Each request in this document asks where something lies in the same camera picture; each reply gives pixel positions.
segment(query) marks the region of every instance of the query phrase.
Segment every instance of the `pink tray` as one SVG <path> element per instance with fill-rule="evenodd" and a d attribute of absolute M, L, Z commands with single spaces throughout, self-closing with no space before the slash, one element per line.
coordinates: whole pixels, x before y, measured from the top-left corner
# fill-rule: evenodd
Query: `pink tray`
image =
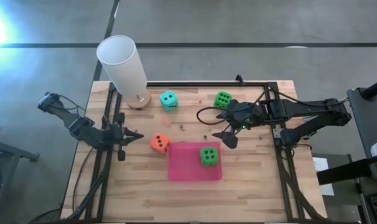
<path fill-rule="evenodd" d="M 219 163 L 204 167 L 200 150 L 215 147 Z M 221 151 L 219 142 L 172 142 L 168 148 L 168 179 L 170 181 L 208 181 L 221 179 Z"/>

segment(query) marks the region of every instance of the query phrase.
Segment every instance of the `wooden tabletop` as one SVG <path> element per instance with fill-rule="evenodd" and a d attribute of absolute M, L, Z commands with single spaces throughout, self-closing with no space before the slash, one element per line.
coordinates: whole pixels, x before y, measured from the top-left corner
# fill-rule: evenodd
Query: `wooden tabletop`
<path fill-rule="evenodd" d="M 293 81 L 277 82 L 281 92 L 297 97 Z M 91 89 L 86 116 L 96 122 L 97 128 L 101 125 L 108 86 L 109 82 L 94 82 Z M 224 129 L 226 123 L 206 126 L 196 119 L 196 112 L 205 106 L 213 106 L 219 91 L 230 93 L 238 101 L 251 102 L 263 92 L 261 87 L 150 87 L 148 90 L 152 95 L 150 107 L 136 111 L 129 109 L 124 101 L 121 104 L 120 111 L 126 113 L 126 126 L 138 130 L 144 138 L 124 148 L 126 161 L 119 162 L 116 153 L 113 156 L 104 222 L 287 220 L 270 126 L 240 132 L 238 147 L 234 150 L 221 145 L 223 178 L 215 182 L 169 182 L 167 157 L 149 148 L 149 141 L 155 133 L 166 134 L 171 141 L 220 141 L 211 134 Z M 159 95 L 166 90 L 174 91 L 179 100 L 179 107 L 174 111 L 164 111 L 159 101 Z M 214 121 L 216 114 L 218 111 L 208 110 L 201 114 L 201 118 Z M 301 123 L 300 118 L 295 118 L 287 122 L 287 126 L 293 128 Z M 84 142 L 79 142 L 62 217 L 72 213 L 73 188 L 90 149 Z M 326 217 L 310 150 L 307 146 L 300 146 L 295 151 L 299 187 L 310 204 Z M 77 187 L 75 206 L 89 190 L 94 160 L 95 152 L 92 152 Z M 290 198 L 296 213 L 292 193 Z M 97 201 L 98 197 L 95 197 L 94 211 L 97 211 Z"/>

